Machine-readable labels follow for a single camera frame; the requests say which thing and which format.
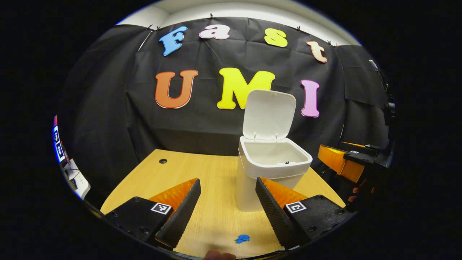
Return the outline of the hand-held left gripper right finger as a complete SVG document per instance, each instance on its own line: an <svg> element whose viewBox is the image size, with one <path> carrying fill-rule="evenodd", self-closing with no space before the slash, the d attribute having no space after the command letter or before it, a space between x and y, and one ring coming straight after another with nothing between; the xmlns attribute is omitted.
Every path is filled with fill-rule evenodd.
<svg viewBox="0 0 462 260"><path fill-rule="evenodd" d="M323 195L307 197L270 179L256 179L256 194L286 250L318 240L353 214Z"/></svg>

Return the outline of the white desktop garbage bin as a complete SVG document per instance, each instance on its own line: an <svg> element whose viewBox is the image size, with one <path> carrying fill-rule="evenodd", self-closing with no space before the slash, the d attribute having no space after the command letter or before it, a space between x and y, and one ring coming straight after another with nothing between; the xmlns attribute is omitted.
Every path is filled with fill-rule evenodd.
<svg viewBox="0 0 462 260"><path fill-rule="evenodd" d="M295 115L293 95L253 90L247 98L238 143L236 205L240 211L261 211L256 180L264 177L294 188L308 171L312 156L288 138Z"/></svg>

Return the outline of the computer monitor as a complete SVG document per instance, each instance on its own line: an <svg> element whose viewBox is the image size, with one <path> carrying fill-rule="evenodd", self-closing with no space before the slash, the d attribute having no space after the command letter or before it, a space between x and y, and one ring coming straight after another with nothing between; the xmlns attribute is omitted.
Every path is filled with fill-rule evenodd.
<svg viewBox="0 0 462 260"><path fill-rule="evenodd" d="M70 162L70 159L60 138L57 115L53 117L52 138L56 159L59 164L66 166Z"/></svg>

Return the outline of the white side table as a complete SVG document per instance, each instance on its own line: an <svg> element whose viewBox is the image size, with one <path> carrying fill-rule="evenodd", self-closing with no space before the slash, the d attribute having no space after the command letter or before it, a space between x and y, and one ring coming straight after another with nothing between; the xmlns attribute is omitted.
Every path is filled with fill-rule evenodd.
<svg viewBox="0 0 462 260"><path fill-rule="evenodd" d="M71 189L84 200L88 192L91 189L91 185L88 180L83 176L80 169L77 167L73 159L69 160L64 166L65 175L67 176L68 183Z"/></svg>

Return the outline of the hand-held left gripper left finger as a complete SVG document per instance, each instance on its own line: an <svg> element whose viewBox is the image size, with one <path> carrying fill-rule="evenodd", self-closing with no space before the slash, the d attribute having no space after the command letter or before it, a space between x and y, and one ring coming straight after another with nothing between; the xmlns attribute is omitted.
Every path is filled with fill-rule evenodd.
<svg viewBox="0 0 462 260"><path fill-rule="evenodd" d="M172 250L182 238L200 195L200 179L193 178L150 199L134 196L105 218L141 241Z"/></svg>

